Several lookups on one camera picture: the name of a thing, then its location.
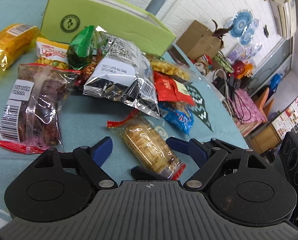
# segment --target light green box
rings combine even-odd
[[[176,38],[153,14],[123,0],[48,0],[41,31],[52,41],[70,43],[88,25],[159,56]]]

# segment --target barcode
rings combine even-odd
[[[0,138],[19,142],[18,115],[21,101],[8,100],[0,120]]]
[[[151,99],[156,99],[154,85],[148,79],[144,79],[141,92]]]
[[[20,34],[28,31],[32,27],[33,26],[27,25],[27,24],[19,24],[19,25],[13,26],[9,30],[7,30],[7,33],[14,35],[14,36],[19,36]]]
[[[159,173],[159,175],[167,179],[171,179],[172,171],[168,167],[165,167],[163,171]]]

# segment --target cardboard box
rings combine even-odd
[[[123,0],[48,0],[41,31],[52,41],[70,43],[89,25],[159,56],[176,38],[153,14]]]
[[[204,54],[213,58],[223,47],[221,47],[221,40],[212,34],[213,31],[207,26],[195,20],[178,39],[177,45],[192,60]]]

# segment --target red snack package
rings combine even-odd
[[[158,101],[186,102],[195,105],[185,85],[156,71],[153,71],[153,77]]]

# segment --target white and yellow snack bag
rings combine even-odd
[[[37,57],[36,63],[46,64],[53,67],[68,69],[67,44],[38,37],[37,38]]]

